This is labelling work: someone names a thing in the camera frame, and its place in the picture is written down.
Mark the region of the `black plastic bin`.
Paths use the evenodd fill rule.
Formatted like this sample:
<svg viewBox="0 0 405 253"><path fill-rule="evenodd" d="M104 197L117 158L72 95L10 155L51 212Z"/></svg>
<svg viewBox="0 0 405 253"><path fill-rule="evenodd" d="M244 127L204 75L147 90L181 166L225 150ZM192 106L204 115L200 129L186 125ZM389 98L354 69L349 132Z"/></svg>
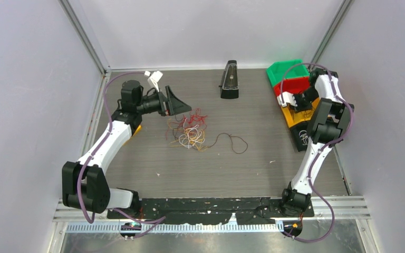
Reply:
<svg viewBox="0 0 405 253"><path fill-rule="evenodd" d="M298 152L306 151L308 147L308 122L304 121L289 128L293 144Z"/></svg>

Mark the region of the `green plastic bin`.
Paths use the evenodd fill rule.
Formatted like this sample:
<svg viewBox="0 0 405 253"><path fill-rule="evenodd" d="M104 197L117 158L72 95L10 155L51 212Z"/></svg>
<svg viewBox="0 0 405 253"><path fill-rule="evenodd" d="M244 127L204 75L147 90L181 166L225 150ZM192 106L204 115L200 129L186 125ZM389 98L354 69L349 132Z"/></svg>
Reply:
<svg viewBox="0 0 405 253"><path fill-rule="evenodd" d="M287 73L287 70L299 63L302 63L301 59L287 60L287 61L278 61L273 63L270 67L266 69L266 74L268 76L270 85L274 87L277 85L285 76L286 79L294 79L299 77L309 76L309 72L306 66L298 65L290 69Z"/></svg>

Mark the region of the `yellow triangular plastic piece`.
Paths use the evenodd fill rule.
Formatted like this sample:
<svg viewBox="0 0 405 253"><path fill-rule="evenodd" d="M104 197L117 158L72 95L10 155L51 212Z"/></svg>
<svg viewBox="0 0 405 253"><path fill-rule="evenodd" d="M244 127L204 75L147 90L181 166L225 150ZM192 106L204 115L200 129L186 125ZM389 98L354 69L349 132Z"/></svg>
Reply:
<svg viewBox="0 0 405 253"><path fill-rule="evenodd" d="M127 139L126 141L124 141L123 145L126 145L136 134L138 134L138 132L140 132L142 129L142 126L139 125L136 130L134 132L132 132L132 135L129 139Z"/></svg>

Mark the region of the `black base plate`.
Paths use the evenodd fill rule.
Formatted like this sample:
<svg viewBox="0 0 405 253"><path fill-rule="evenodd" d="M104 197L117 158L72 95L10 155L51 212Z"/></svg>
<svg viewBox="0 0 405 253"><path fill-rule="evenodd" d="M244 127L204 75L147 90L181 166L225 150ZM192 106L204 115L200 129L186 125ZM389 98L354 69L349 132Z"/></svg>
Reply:
<svg viewBox="0 0 405 253"><path fill-rule="evenodd" d="M120 212L109 211L107 218L122 219L124 213L147 221L165 217L167 225L218 225L234 217L239 225L273 224L276 218L313 217L312 205L302 209L282 203L280 198L143 198Z"/></svg>

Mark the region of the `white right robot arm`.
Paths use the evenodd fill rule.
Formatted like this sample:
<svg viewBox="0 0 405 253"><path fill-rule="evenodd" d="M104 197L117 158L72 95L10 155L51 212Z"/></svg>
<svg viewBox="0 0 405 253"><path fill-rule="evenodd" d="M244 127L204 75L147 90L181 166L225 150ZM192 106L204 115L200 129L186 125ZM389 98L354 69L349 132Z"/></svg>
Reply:
<svg viewBox="0 0 405 253"><path fill-rule="evenodd" d="M332 148L343 140L354 110L339 91L336 72L317 66L308 80L310 85L303 93L282 92L277 98L283 108L319 101L307 125L308 143L303 161L282 192L279 209L284 216L297 216L309 208L320 168Z"/></svg>

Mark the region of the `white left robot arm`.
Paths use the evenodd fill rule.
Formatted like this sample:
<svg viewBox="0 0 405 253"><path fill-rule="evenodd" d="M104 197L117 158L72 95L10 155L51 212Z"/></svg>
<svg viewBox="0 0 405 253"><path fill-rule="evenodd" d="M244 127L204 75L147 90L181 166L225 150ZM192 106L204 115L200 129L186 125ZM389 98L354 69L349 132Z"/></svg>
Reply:
<svg viewBox="0 0 405 253"><path fill-rule="evenodd" d="M148 94L144 94L143 90L136 80L124 82L118 107L110 115L104 133L76 162L64 164L62 201L65 206L93 213L120 208L128 218L135 218L140 213L137 192L109 187L105 174L110 163L140 128L143 115L157 112L161 116L172 116L192 110L190 105L174 95L170 86L166 86L164 91L155 89Z"/></svg>

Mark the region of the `black metronome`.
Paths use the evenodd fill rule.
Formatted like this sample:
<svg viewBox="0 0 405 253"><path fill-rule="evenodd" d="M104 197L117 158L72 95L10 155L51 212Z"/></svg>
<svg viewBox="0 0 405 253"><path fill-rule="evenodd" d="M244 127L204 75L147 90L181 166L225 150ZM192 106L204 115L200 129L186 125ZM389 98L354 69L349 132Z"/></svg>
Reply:
<svg viewBox="0 0 405 253"><path fill-rule="evenodd" d="M220 88L220 98L221 99L239 98L239 86L238 86L237 61L236 60L229 60L227 62L219 88Z"/></svg>

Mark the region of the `red plastic bin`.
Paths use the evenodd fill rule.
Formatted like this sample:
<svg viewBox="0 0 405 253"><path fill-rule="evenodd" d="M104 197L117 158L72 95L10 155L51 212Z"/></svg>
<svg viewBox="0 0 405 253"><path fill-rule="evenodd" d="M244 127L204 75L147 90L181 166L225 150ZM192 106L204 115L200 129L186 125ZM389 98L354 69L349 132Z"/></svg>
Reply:
<svg viewBox="0 0 405 253"><path fill-rule="evenodd" d="M292 79L285 79L283 83L283 92L292 94L303 93L310 86L309 77L298 77Z"/></svg>

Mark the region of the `yellow plastic bin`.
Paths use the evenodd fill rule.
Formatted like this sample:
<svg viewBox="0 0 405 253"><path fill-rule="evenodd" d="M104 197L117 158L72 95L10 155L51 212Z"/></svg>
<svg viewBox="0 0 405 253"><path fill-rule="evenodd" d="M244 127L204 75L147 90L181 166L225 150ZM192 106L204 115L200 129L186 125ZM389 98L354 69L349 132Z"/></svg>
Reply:
<svg viewBox="0 0 405 253"><path fill-rule="evenodd" d="M301 112L295 112L293 109L290 107L281 107L281 110L283 112L283 116L286 122L286 125L288 128L292 128L293 126L296 126L299 123L302 122L307 122L311 119L313 113L316 110L317 105L319 104L320 99L317 98L314 102L311 103L312 108L309 110L301 111Z"/></svg>

